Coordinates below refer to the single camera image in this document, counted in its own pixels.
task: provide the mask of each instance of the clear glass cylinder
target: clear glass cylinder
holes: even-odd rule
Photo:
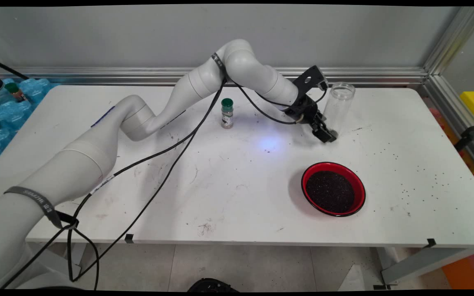
[[[354,86],[345,82],[334,83],[330,88],[323,116],[327,129],[336,137],[339,136],[341,127],[344,125],[355,92]]]

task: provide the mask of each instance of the green lid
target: green lid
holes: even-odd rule
[[[229,97],[223,99],[222,102],[222,111],[231,112],[233,110],[233,101]]]
[[[229,97],[227,97],[226,99],[223,99],[221,103],[222,103],[222,107],[231,107],[231,106],[233,106],[233,101]]]
[[[8,92],[10,92],[12,94],[19,91],[19,88],[17,87],[17,84],[15,84],[14,82],[5,84],[5,88],[6,88],[6,90],[8,90]]]

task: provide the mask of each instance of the white table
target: white table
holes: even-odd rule
[[[54,88],[0,156],[0,195],[122,98],[140,95],[158,114],[172,89]],[[247,91],[265,112],[291,120]],[[314,98],[320,94],[318,89],[309,92]],[[265,118],[238,88],[225,88],[220,99],[225,97],[234,101],[235,125],[220,126],[219,101],[158,196],[130,229],[134,243],[423,247],[434,238],[434,247],[384,270],[386,283],[474,253],[474,177],[414,90],[358,88],[338,140],[327,144],[315,138],[308,125]],[[211,98],[143,141],[132,142],[119,132],[113,172],[183,139]],[[325,103],[326,98],[319,103],[321,110]],[[115,240],[184,146],[141,163],[102,187],[81,211],[79,229],[94,242]],[[331,217],[305,200],[301,175],[322,161],[345,165],[361,178],[367,200],[358,213]],[[81,198],[57,209],[72,214],[80,202]],[[55,232],[44,217],[28,241],[45,242]],[[66,233],[57,241],[65,240]],[[73,240],[84,242],[77,234]]]

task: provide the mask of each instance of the black cable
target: black cable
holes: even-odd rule
[[[278,119],[275,119],[271,116],[269,116],[268,114],[266,114],[265,112],[263,112],[261,109],[259,109],[259,107],[257,107],[257,105],[255,105],[255,103],[252,101],[252,99],[250,99],[250,97],[248,96],[248,94],[246,94],[246,92],[242,89],[242,86],[240,86],[239,84],[237,84],[235,81],[233,82],[235,83],[235,85],[239,88],[239,90],[241,90],[241,92],[244,94],[244,96],[248,99],[248,101],[250,101],[250,103],[257,109],[257,111],[259,111],[261,114],[263,114],[264,116],[266,116],[267,118],[270,118],[271,120],[274,120],[275,122],[279,122],[279,123],[282,123],[282,124],[296,124],[297,121],[292,121],[292,122],[288,122],[288,121],[282,121],[282,120],[278,120]],[[264,98],[263,96],[261,96],[260,94],[258,94],[258,92],[256,92],[256,94],[261,97],[263,100],[271,103],[271,104],[274,104],[274,105],[280,105],[280,106],[286,106],[286,107],[291,107],[291,108],[305,108],[305,107],[309,107],[309,106],[312,106],[312,105],[315,105],[317,104],[319,101],[321,101],[324,97],[325,97],[325,94],[327,94],[327,92],[323,92],[323,94],[321,95],[321,97],[315,101],[315,102],[312,102],[311,104],[308,104],[308,105],[303,105],[303,106],[292,106],[292,105],[286,105],[286,104],[282,104],[282,103],[275,103],[275,102],[272,102],[271,100],[269,99],[266,99]]]
[[[98,261],[98,249],[96,248],[96,245],[92,242],[92,240],[90,240],[89,238],[87,238],[86,236],[84,236],[84,234],[82,234],[80,232],[80,230],[78,229],[74,229],[74,231],[76,231],[77,234],[79,234],[82,238],[84,238],[88,243],[91,244],[91,246],[93,247],[94,249],[94,255],[96,256],[96,279],[94,280],[94,291],[96,291],[96,288],[98,288],[98,273],[100,272],[100,261]]]
[[[162,181],[162,184],[160,184],[160,186],[158,187],[158,189],[156,190],[156,192],[153,194],[153,196],[150,198],[150,200],[147,202],[147,204],[145,204],[145,206],[143,207],[143,209],[141,210],[141,212],[138,214],[138,216],[135,218],[135,220],[129,225],[129,227],[109,246],[107,247],[107,249],[105,249],[105,251],[90,265],[88,266],[83,272],[81,272],[78,277],[76,277],[75,279],[71,279],[71,281],[77,281],[79,278],[81,278],[87,271],[89,271],[93,266],[94,264],[97,264],[98,261],[113,247],[113,245],[115,245],[119,240],[121,240],[122,237],[124,237],[124,235],[131,229],[131,227],[133,227],[133,225],[137,222],[137,220],[140,218],[140,216],[144,213],[145,209],[149,206],[149,204],[152,202],[152,200],[155,198],[155,196],[160,192],[160,189],[162,189],[162,187],[164,186],[167,178],[170,176],[171,174],[171,171],[173,170],[173,167],[175,167],[176,163],[179,161],[180,157],[182,157],[182,154],[184,154],[184,152],[186,151],[186,149],[188,148],[188,146],[190,145],[191,141],[193,140],[193,138],[195,137],[197,131],[199,130],[200,126],[204,123],[204,121],[206,120],[207,116],[209,115],[209,113],[211,112],[211,110],[213,109],[213,107],[215,106],[215,103],[217,102],[218,100],[218,97],[221,95],[221,92],[222,92],[222,87],[224,86],[224,84],[226,83],[226,80],[224,79],[222,84],[221,84],[221,87],[219,88],[218,92],[216,93],[215,97],[213,98],[213,101],[211,103],[211,105],[209,106],[209,109],[208,111],[206,112],[206,114],[204,115],[203,119],[201,120],[201,122],[196,126],[196,128],[190,133],[190,135],[188,135],[186,138],[184,138],[183,140],[179,141],[179,143],[173,145],[172,147],[166,149],[166,150],[163,150],[161,152],[158,152],[154,155],[151,155],[150,157],[146,157],[145,159],[142,159],[141,161],[138,161],[137,163],[141,163],[145,160],[148,160],[148,159],[151,159],[153,157],[156,157],[162,153],[165,153],[171,149],[173,149],[174,147],[176,147],[178,144],[184,142],[187,138],[190,137],[190,141],[188,141],[188,144],[186,144],[186,147],[184,148],[184,150],[182,150],[182,152],[179,154],[179,156],[177,157],[177,159],[175,160],[175,162],[173,163],[173,165],[171,165],[170,167],[170,170],[169,172],[167,173],[165,179]],[[122,172],[125,172],[127,169],[129,169],[130,167],[132,167],[133,165],[129,165],[125,168],[123,168],[122,170],[118,171],[117,173],[115,173],[114,175],[115,176],[118,176],[119,174],[121,174]],[[85,197],[85,201],[91,196],[91,194],[88,194],[86,197]],[[79,209],[81,209],[81,207],[83,207],[83,204],[84,204],[84,201],[81,202],[79,208],[77,208],[77,212],[79,213]],[[67,255],[69,256],[70,254],[70,238],[69,236],[67,236]]]
[[[286,104],[282,104],[282,103],[275,103],[275,102],[272,102],[271,100],[269,99],[266,99],[265,97],[261,96],[258,92],[256,92],[256,94],[263,100],[267,101],[268,103],[271,103],[271,104],[274,104],[274,105],[279,105],[279,106],[284,106],[284,107],[290,107],[290,108],[306,108],[306,107],[310,107],[312,105],[316,105],[319,101],[321,101],[324,97],[325,97],[325,94],[327,94],[327,92],[323,92],[323,94],[321,95],[321,97],[315,101],[315,102],[312,102],[308,105],[303,105],[303,106],[294,106],[294,105],[286,105]]]
[[[9,71],[9,72],[12,73],[13,75],[16,75],[17,77],[19,77],[19,78],[21,78],[21,79],[24,79],[24,80],[27,80],[27,79],[28,79],[28,77],[26,77],[25,75],[23,75],[23,74],[19,73],[18,71],[16,71],[16,70],[10,68],[9,66],[6,66],[6,65],[2,64],[1,62],[0,62],[0,68],[3,68],[3,69],[5,69],[6,71]]]
[[[72,227],[73,225],[66,225],[62,227],[39,251],[32,257],[17,273],[15,273],[4,285],[1,286],[0,289],[5,289],[12,281],[14,281],[17,277],[19,277],[19,274],[21,274],[27,267],[29,267],[42,253],[45,251],[49,245],[66,229]]]
[[[271,116],[269,116],[268,114],[266,114],[265,112],[263,112],[261,109],[259,109],[259,107],[257,107],[257,105],[255,105],[255,103],[252,101],[252,99],[250,99],[250,97],[248,96],[248,94],[246,94],[246,92],[241,88],[241,86],[237,83],[235,83],[235,85],[239,88],[239,90],[241,90],[241,92],[244,94],[244,96],[248,99],[248,101],[250,101],[250,103],[257,109],[257,111],[261,112],[261,114],[263,114],[264,116],[267,116],[267,118],[270,118],[271,120],[274,120],[275,122],[279,122],[279,123],[282,123],[282,124],[296,124],[297,122],[295,121],[292,121],[292,122],[287,122],[287,121],[282,121],[282,120],[278,120],[278,119],[275,119]]]

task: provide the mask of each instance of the floor tile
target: floor tile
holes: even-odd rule
[[[354,264],[361,266],[365,289],[382,284],[376,249],[369,247],[312,247],[318,291],[337,291]]]
[[[96,244],[102,253],[109,244]],[[117,244],[100,260],[98,290],[167,291],[173,262],[173,244]],[[81,259],[83,268],[95,260],[88,245]],[[95,268],[87,272],[76,285],[91,290]]]
[[[446,290],[451,289],[446,274],[439,268],[414,279],[398,283],[391,290]]]
[[[239,292],[316,291],[309,247],[177,245],[169,291],[215,278]]]

